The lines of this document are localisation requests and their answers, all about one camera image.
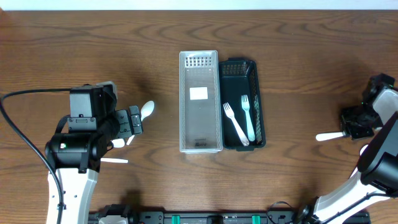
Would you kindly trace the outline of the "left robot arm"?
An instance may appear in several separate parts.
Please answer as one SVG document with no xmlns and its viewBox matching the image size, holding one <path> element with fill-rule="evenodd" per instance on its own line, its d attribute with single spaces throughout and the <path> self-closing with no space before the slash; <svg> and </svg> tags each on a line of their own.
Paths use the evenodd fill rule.
<svg viewBox="0 0 398 224">
<path fill-rule="evenodd" d="M 125 139 L 142 134 L 142 115 L 136 106 L 103 118 L 63 117 L 45 146 L 56 180 L 49 180 L 47 223 L 88 223 L 91 198 L 101 159 Z"/>
</svg>

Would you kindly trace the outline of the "mint green plastic fork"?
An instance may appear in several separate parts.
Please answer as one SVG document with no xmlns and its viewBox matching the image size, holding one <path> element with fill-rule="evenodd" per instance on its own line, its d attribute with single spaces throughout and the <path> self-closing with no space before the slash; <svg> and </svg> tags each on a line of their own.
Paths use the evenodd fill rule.
<svg viewBox="0 0 398 224">
<path fill-rule="evenodd" d="M 248 139 L 251 142 L 254 142 L 255 141 L 255 134 L 254 134 L 254 128 L 253 128 L 252 121 L 251 121 L 251 116 L 250 116 L 250 113 L 249 113 L 250 105 L 249 105 L 249 99 L 248 99 L 247 95 L 243 95 L 241 97 L 241 106 L 242 106 L 242 109 L 245 112 Z"/>
</svg>

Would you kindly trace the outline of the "white plastic fork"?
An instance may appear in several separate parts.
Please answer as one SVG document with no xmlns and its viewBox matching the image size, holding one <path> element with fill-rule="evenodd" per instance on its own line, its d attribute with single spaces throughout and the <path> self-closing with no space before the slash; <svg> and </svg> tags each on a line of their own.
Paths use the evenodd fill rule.
<svg viewBox="0 0 398 224">
<path fill-rule="evenodd" d="M 345 136 L 344 132 L 334 132 L 334 133 L 319 133 L 315 136 L 317 141 L 328 141 L 331 139 L 342 138 Z"/>
<path fill-rule="evenodd" d="M 242 128 L 238 124 L 235 116 L 234 116 L 234 111 L 229 105 L 229 103 L 224 103 L 223 104 L 223 109 L 226 114 L 226 116 L 232 121 L 233 126 L 238 134 L 239 140 L 241 141 L 243 146 L 248 146 L 249 145 L 249 140 L 246 137 L 245 133 L 243 132 Z"/>
</svg>

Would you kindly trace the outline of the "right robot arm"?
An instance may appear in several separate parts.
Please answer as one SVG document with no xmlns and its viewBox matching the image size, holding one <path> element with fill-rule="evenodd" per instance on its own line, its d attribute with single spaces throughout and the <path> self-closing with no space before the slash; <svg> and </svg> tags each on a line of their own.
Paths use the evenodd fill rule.
<svg viewBox="0 0 398 224">
<path fill-rule="evenodd" d="M 382 90 L 372 106 L 383 127 L 360 155 L 356 171 L 292 223 L 343 223 L 374 203 L 397 197 L 397 89 Z"/>
</svg>

